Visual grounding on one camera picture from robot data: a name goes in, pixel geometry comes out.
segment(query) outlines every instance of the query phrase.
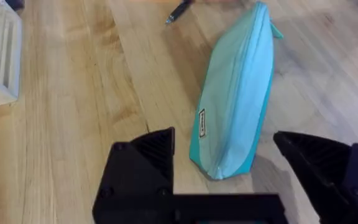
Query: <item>fabric label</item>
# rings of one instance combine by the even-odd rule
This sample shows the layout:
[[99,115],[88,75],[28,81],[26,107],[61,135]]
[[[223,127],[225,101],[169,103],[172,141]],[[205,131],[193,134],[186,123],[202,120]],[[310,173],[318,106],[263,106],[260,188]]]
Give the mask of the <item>fabric label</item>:
[[205,128],[205,109],[202,109],[198,113],[198,121],[200,122],[198,124],[199,127],[199,137],[202,138],[206,135],[206,128]]

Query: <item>black pen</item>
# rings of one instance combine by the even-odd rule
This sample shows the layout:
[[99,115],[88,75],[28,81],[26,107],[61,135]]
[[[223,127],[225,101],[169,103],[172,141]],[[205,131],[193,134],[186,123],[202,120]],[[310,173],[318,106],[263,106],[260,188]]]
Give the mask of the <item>black pen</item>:
[[183,2],[180,3],[180,5],[168,16],[168,19],[165,21],[165,23],[169,24],[178,19],[178,17],[182,15],[183,12],[185,12],[186,9],[190,6],[191,2],[192,0],[183,0]]

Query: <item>wooden table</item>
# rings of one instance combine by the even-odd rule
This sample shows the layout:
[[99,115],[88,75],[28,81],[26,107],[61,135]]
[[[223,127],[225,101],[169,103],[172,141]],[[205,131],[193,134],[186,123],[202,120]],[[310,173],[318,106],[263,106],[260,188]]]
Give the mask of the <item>wooden table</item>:
[[0,106],[0,223],[92,223],[109,147],[177,131],[175,192],[278,192],[291,223],[317,223],[272,142],[276,130],[358,142],[358,0],[266,0],[283,32],[252,172],[207,180],[189,160],[209,55],[251,2],[30,0],[21,95]]

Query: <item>table surface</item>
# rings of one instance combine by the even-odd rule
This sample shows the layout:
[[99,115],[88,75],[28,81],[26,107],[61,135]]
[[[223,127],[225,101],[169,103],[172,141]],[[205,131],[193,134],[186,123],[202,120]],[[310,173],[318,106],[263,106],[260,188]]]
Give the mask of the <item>table surface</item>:
[[272,141],[277,130],[358,142],[358,0],[266,0],[285,38],[252,171],[210,181],[189,160],[211,49],[249,1],[30,0],[21,94],[0,106],[0,223],[92,223],[114,141],[176,128],[175,192],[278,192],[290,223],[317,223]]

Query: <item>light blue pencil case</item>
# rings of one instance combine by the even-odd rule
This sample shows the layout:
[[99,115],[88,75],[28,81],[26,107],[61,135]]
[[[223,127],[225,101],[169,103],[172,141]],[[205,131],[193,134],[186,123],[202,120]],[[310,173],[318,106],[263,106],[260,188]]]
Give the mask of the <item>light blue pencil case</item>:
[[250,171],[273,77],[269,10],[257,2],[217,42],[196,111],[190,159],[213,179]]

